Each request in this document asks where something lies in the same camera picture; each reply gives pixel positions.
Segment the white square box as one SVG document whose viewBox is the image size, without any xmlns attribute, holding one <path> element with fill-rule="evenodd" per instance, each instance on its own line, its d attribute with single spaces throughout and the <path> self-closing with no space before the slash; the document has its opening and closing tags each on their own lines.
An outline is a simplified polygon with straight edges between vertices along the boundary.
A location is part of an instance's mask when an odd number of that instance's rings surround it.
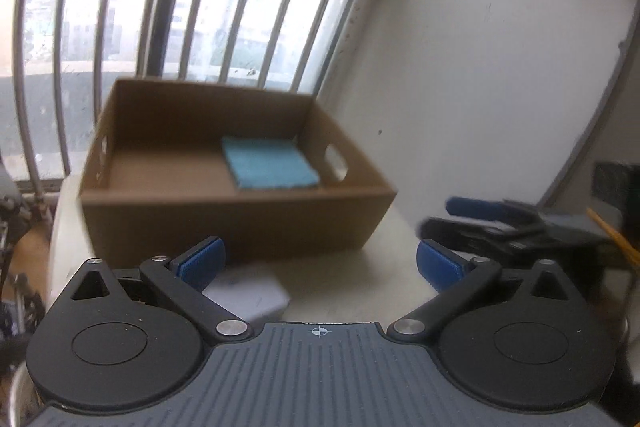
<svg viewBox="0 0 640 427">
<path fill-rule="evenodd" d="M 291 301 L 270 272 L 222 273 L 202 295 L 255 327 L 278 321 Z"/>
</svg>

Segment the brown cardboard box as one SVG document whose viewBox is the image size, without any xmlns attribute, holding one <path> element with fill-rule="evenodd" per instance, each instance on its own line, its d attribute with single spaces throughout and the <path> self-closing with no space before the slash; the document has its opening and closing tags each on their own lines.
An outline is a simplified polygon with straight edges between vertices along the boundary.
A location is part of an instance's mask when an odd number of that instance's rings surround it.
<svg viewBox="0 0 640 427">
<path fill-rule="evenodd" d="M 247 190 L 224 138 L 293 143 L 312 187 Z M 395 190 L 311 96 L 228 84 L 116 80 L 79 189 L 93 251 L 114 268 L 220 237 L 235 261 L 356 251 Z"/>
</svg>

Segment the blue folded cloth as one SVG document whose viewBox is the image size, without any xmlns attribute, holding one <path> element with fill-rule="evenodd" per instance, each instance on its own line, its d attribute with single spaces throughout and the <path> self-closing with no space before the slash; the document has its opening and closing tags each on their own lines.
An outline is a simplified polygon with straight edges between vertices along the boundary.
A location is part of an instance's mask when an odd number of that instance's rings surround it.
<svg viewBox="0 0 640 427">
<path fill-rule="evenodd" d="M 320 183 L 318 172 L 292 141 L 225 136 L 221 146 L 240 190 L 288 190 Z"/>
</svg>

